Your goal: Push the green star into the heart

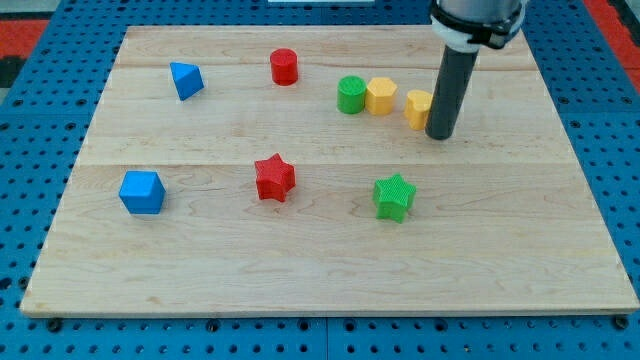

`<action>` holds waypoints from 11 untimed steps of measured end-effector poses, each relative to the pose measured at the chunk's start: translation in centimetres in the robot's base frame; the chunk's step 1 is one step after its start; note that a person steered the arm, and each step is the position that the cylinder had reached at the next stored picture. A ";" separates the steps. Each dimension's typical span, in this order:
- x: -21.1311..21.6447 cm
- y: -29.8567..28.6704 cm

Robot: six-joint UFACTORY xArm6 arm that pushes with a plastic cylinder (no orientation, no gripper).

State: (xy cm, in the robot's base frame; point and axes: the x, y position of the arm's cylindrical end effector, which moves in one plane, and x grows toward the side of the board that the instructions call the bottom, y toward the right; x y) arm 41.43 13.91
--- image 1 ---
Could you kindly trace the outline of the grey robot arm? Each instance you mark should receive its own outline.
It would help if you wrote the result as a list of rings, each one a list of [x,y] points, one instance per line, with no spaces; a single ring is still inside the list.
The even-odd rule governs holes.
[[[434,33],[444,43],[425,133],[446,140],[459,112],[483,47],[501,50],[524,22],[526,0],[435,0],[430,8]]]

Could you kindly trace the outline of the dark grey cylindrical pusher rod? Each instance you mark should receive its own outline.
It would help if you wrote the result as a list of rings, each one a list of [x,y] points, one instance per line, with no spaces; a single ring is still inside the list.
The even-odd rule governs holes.
[[[452,136],[476,58],[477,52],[445,47],[425,128],[430,138],[446,140]]]

